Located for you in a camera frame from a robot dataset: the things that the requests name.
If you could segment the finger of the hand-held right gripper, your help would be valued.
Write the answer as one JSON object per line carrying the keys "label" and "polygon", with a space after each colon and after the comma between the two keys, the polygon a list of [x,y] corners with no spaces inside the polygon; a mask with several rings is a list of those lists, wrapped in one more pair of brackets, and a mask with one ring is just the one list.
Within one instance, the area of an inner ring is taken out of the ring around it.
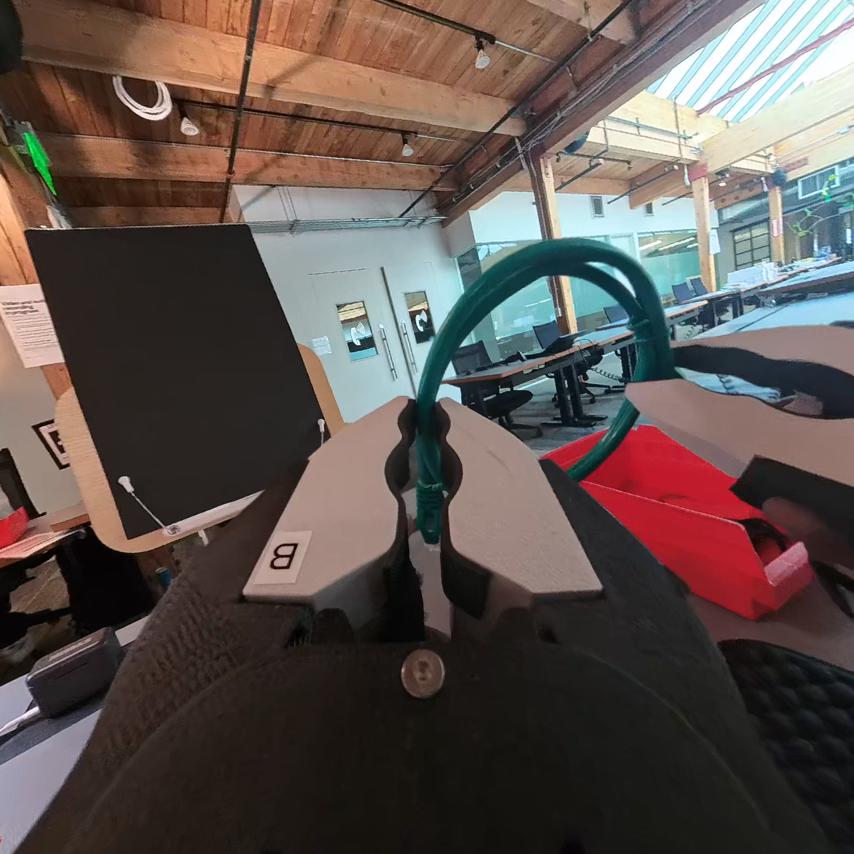
{"label": "finger of the hand-held right gripper", "polygon": [[852,419],[852,326],[782,326],[673,347],[684,370],[774,390],[777,405],[808,418]]}
{"label": "finger of the hand-held right gripper", "polygon": [[852,419],[808,418],[682,379],[630,383],[626,401],[646,422],[733,477],[761,457],[833,481],[853,479]]}

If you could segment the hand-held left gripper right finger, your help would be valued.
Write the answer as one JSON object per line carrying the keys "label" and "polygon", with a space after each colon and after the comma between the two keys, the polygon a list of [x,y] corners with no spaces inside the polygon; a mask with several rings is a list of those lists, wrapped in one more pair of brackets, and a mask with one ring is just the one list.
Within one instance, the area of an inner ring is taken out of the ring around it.
{"label": "hand-held left gripper right finger", "polygon": [[599,598],[603,584],[539,458],[512,433],[442,399],[436,406],[447,497],[443,592],[468,618]]}

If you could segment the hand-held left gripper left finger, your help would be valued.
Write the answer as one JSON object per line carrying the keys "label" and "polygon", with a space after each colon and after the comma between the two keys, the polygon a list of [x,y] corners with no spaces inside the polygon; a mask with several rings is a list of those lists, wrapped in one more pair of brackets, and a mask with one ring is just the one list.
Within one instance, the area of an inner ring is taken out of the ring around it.
{"label": "hand-held left gripper left finger", "polygon": [[309,458],[255,562],[248,602],[342,611],[377,623],[409,562],[402,488],[409,477],[410,399],[349,424]]}

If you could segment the red plastic bin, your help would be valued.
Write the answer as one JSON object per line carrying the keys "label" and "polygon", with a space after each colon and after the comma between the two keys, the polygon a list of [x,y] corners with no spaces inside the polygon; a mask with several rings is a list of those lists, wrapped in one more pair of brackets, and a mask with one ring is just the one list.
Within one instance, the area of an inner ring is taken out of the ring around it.
{"label": "red plastic bin", "polygon": [[816,580],[806,548],[731,490],[734,479],[651,425],[582,487],[703,600],[749,620]]}

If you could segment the wooden office desk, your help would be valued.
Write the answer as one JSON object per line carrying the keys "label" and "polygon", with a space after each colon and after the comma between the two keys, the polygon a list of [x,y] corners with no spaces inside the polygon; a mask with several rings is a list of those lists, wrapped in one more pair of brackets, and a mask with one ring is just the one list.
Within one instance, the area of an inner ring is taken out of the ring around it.
{"label": "wooden office desk", "polygon": [[89,523],[90,517],[82,502],[31,520],[21,539],[2,548],[1,569],[5,570],[30,558],[50,555],[59,545],[70,539],[75,531]]}
{"label": "wooden office desk", "polygon": [[599,429],[605,417],[583,411],[581,381],[576,371],[592,352],[600,348],[603,355],[618,353],[624,375],[617,379],[625,385],[634,368],[635,336],[626,327],[593,332],[580,337],[571,348],[557,354],[541,354],[530,358],[495,364],[489,368],[443,379],[442,384],[460,390],[463,405],[484,417],[496,420],[509,431],[524,429],[516,423],[512,411],[495,413],[488,403],[501,397],[518,401],[518,387],[543,377],[552,378],[558,398],[559,416],[543,422],[543,426],[562,425],[577,429]]}
{"label": "wooden office desk", "polygon": [[686,343],[699,343],[716,336],[733,335],[751,330],[790,326],[830,326],[835,321],[853,320],[853,292],[836,293],[790,302],[779,306],[756,308],[739,318],[699,333]]}
{"label": "wooden office desk", "polygon": [[672,293],[675,304],[686,305],[697,302],[715,294],[739,291],[747,293],[761,290],[763,287],[791,281],[808,281],[826,278],[851,278],[852,262],[845,262],[835,254],[827,259],[808,259],[805,262],[794,262],[778,266],[772,262],[763,262],[747,268],[730,272],[724,283],[718,284],[713,290],[705,288],[701,277],[692,276],[684,282],[674,285]]}

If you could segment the green plant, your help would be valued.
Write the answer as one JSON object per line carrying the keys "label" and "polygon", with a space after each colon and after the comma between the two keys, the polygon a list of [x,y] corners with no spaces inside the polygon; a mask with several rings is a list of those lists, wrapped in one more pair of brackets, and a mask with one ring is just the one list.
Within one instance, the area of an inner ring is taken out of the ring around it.
{"label": "green plant", "polygon": [[783,192],[785,234],[801,238],[835,214],[841,186],[840,169],[834,165],[801,177],[786,187]]}

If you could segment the white door with window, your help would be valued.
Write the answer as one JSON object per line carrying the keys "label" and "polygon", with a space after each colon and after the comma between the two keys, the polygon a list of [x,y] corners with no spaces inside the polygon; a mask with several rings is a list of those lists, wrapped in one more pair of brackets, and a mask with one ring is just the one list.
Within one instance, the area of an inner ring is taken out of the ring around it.
{"label": "white door with window", "polygon": [[314,297],[309,342],[330,338],[332,354],[320,359],[344,420],[357,421],[394,390],[381,351],[376,277],[354,269],[314,273],[308,282]]}
{"label": "white door with window", "polygon": [[426,358],[435,339],[431,306],[435,272],[431,262],[381,268],[390,319],[379,326],[392,379],[417,396]]}

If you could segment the black office chair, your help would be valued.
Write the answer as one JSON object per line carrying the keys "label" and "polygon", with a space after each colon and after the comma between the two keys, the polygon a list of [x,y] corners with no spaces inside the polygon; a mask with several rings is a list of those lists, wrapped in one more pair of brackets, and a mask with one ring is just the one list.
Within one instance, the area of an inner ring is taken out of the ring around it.
{"label": "black office chair", "polygon": [[[483,342],[459,347],[452,358],[455,375],[473,376],[499,364],[492,362]],[[498,382],[466,383],[459,387],[461,402],[469,409],[497,422],[508,432],[532,431],[534,438],[542,437],[542,429],[534,424],[517,423],[512,414],[533,399],[528,390],[502,390]]]}
{"label": "black office chair", "polygon": [[532,327],[540,346],[540,355],[558,355],[566,353],[575,345],[576,340],[585,335],[587,330],[563,334],[557,321]]}

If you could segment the black textured cushion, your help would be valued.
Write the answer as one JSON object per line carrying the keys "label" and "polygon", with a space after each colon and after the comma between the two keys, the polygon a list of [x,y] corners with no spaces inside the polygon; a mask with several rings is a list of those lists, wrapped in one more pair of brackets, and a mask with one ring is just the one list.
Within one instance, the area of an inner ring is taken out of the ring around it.
{"label": "black textured cushion", "polygon": [[853,674],[758,640],[718,643],[764,744],[838,852],[853,851]]}

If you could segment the wooden book stand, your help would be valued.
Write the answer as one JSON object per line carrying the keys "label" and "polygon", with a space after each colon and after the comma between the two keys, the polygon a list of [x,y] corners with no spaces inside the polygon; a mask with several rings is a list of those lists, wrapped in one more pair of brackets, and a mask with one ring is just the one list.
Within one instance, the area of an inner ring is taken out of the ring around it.
{"label": "wooden book stand", "polygon": [[91,528],[97,538],[112,550],[142,553],[171,546],[204,528],[236,517],[257,497],[257,495],[250,495],[229,505],[205,512],[198,517],[179,522],[176,533],[163,533],[161,527],[155,527],[154,532],[132,539],[127,538],[109,480],[102,468],[101,459],[73,387],[58,398],[55,422],[68,453]]}

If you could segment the black white marker board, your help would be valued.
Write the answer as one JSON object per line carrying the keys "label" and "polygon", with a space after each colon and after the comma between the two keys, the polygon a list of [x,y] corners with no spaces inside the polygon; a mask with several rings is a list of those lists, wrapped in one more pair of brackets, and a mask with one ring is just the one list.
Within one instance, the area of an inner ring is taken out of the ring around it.
{"label": "black white marker board", "polygon": [[50,419],[36,423],[32,426],[32,431],[36,434],[56,467],[61,471],[68,469],[70,467],[70,460],[56,421]]}

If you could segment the black device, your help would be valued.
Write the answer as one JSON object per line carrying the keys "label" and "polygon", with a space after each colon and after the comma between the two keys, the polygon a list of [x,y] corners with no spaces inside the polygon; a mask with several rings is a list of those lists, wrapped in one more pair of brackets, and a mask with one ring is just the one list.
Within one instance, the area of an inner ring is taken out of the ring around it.
{"label": "black device", "polygon": [[25,677],[41,717],[54,718],[104,694],[124,658],[113,628],[106,627],[38,659]]}

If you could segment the white paper notice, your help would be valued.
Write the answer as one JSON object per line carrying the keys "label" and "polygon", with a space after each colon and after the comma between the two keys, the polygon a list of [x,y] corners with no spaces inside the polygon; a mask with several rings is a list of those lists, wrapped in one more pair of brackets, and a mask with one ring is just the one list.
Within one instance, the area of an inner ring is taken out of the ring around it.
{"label": "white paper notice", "polygon": [[39,283],[3,285],[1,315],[23,367],[41,368],[65,363]]}

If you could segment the black ceiling pipe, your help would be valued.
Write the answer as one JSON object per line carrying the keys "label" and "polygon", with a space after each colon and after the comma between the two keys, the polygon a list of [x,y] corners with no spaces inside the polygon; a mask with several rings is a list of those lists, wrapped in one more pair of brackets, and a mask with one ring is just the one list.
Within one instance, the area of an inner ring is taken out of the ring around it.
{"label": "black ceiling pipe", "polygon": [[254,56],[254,47],[258,36],[262,5],[263,1],[252,1],[250,7],[249,28],[244,46],[240,87],[238,90],[238,98],[235,105],[234,119],[230,135],[230,145],[228,150],[226,168],[226,180],[224,183],[223,197],[221,199],[221,204],[219,207],[219,224],[223,224],[226,221],[226,215],[228,213],[230,204],[230,191],[236,177],[235,168],[242,129],[242,117],[245,101],[248,95],[250,71]]}

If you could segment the green exit sign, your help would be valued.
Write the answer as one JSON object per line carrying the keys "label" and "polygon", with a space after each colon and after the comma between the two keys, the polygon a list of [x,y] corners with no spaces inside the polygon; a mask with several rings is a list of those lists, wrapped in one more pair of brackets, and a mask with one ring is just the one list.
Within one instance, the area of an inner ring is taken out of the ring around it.
{"label": "green exit sign", "polygon": [[56,184],[51,173],[48,154],[30,122],[17,121],[2,112],[2,128],[8,145],[23,166],[37,175],[52,198],[56,198]]}

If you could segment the black pole with round disc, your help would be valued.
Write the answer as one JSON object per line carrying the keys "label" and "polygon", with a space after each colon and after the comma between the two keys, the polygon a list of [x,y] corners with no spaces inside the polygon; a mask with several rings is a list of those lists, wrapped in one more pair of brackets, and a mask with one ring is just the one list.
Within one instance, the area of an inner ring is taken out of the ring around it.
{"label": "black pole with round disc", "polygon": [[16,6],[1,1],[1,75],[17,71],[23,62],[23,27]]}

